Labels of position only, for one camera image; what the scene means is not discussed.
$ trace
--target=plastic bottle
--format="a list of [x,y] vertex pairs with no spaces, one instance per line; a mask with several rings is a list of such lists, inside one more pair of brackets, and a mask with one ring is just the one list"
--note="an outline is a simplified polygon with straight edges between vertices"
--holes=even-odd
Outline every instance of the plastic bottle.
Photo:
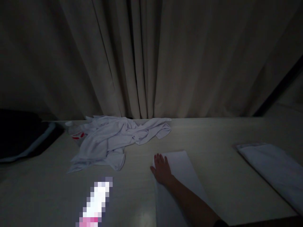
[[73,138],[73,140],[78,144],[78,146],[81,146],[86,135],[81,130],[80,126],[74,125],[72,121],[66,122],[65,125],[68,126],[67,133]]

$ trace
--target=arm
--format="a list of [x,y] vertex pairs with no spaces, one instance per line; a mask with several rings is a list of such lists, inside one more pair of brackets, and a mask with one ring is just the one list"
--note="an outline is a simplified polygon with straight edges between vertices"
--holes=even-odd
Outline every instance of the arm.
[[167,157],[164,159],[161,154],[157,154],[154,159],[156,168],[150,167],[152,173],[176,198],[192,226],[214,226],[220,217],[171,174]]

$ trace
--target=curtain fold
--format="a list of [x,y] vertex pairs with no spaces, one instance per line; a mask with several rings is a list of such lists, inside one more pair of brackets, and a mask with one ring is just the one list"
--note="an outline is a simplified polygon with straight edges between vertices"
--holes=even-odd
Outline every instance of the curtain fold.
[[252,116],[303,53],[300,0],[3,1],[0,108]]

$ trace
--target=hand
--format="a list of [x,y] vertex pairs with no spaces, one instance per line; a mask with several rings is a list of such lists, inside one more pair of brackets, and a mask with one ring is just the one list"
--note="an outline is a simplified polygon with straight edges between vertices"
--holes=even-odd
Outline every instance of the hand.
[[155,159],[155,167],[150,167],[152,173],[154,174],[156,180],[163,185],[168,185],[174,180],[174,176],[171,174],[170,167],[168,164],[167,157],[165,157],[165,160],[163,156],[160,154],[157,154],[154,156]]

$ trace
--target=folded white towel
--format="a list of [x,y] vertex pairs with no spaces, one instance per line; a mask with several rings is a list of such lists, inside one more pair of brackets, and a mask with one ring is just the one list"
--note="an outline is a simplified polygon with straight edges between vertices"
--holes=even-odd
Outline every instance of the folded white towel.
[[271,144],[244,144],[238,151],[285,198],[303,215],[303,167],[283,150]]
[[[162,154],[167,157],[171,173],[187,188],[194,192],[200,199],[207,203],[212,209],[214,206],[210,203],[202,187],[199,178],[193,169],[193,166],[187,156],[186,151],[171,152]],[[177,201],[169,191],[159,184],[153,177],[156,191],[156,217],[157,226],[166,227],[187,227],[190,224],[184,217]]]
[[170,118],[153,118],[144,125],[137,125],[128,118],[94,116],[86,118],[89,123],[81,125],[87,134],[80,152],[71,160],[68,172],[75,172],[91,165],[110,165],[119,171],[125,160],[124,147],[131,144],[144,144],[156,136],[163,138],[170,132],[166,121]]

